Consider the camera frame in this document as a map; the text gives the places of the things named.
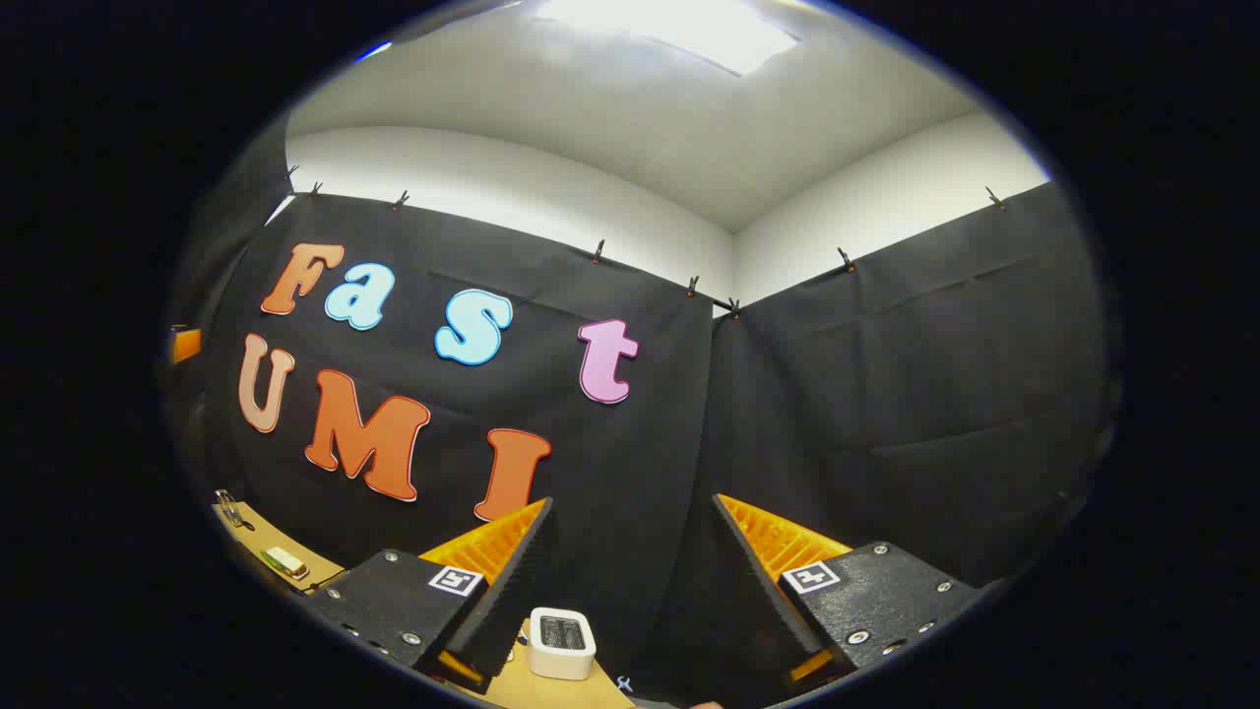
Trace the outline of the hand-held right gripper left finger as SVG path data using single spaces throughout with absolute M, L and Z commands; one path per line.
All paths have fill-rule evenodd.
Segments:
M 544 497 L 425 553 L 374 553 L 305 597 L 305 610 L 410 670 L 485 694 L 538 599 L 554 548 Z

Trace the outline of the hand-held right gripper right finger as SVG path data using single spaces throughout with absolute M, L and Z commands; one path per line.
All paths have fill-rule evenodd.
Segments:
M 815 689 L 888 661 L 971 610 L 985 589 L 890 542 L 850 547 L 727 494 L 713 494 L 737 647 L 770 686 Z

